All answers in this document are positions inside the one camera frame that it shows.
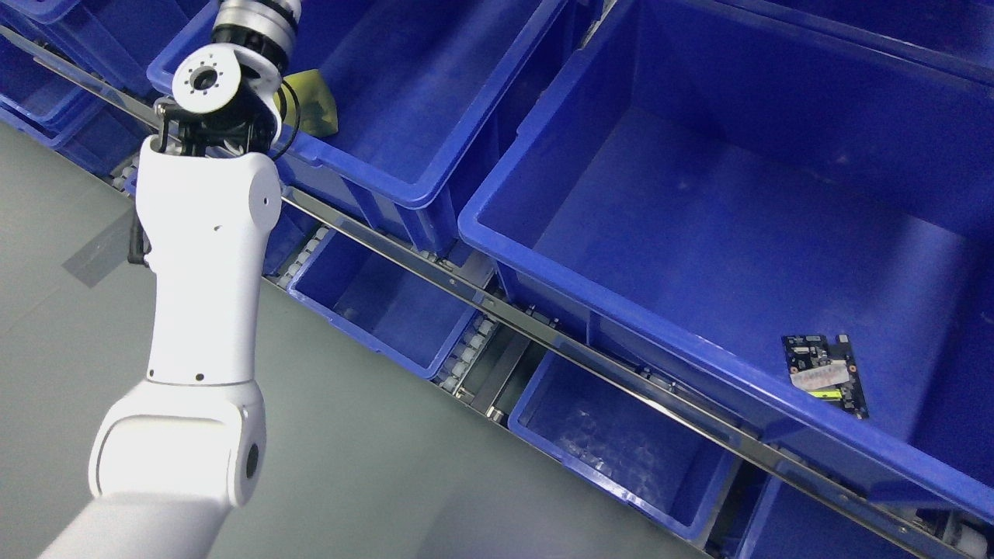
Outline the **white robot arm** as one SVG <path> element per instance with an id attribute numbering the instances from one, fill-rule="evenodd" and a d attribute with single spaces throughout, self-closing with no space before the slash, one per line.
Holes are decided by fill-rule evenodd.
<path id="1" fill-rule="evenodd" d="M 155 276 L 150 355 L 99 427 L 92 500 L 43 558 L 205 558 L 258 487 L 259 295 L 283 208 L 270 150 L 301 15 L 299 1 L 221 1 L 209 43 L 156 103 L 128 248 Z"/>

